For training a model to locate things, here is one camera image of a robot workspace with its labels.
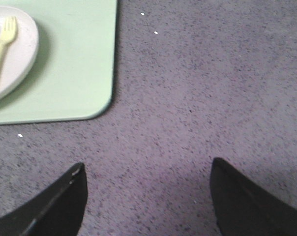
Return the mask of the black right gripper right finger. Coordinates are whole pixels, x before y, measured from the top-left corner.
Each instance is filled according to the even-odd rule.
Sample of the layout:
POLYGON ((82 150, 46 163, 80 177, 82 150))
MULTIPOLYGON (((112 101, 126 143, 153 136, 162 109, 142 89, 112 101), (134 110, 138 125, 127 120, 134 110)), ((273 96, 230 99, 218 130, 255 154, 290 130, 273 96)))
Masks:
POLYGON ((210 193, 224 236, 297 236, 297 209, 219 157, 212 162, 210 193))

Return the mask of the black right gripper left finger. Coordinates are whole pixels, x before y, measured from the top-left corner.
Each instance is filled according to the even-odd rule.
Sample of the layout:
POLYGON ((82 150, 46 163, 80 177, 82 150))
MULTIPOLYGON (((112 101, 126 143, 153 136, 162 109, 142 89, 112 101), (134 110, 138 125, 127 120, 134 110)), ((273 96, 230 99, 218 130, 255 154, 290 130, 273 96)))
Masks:
POLYGON ((0 218, 0 236, 75 236, 87 204, 84 163, 73 165, 36 197, 0 218))

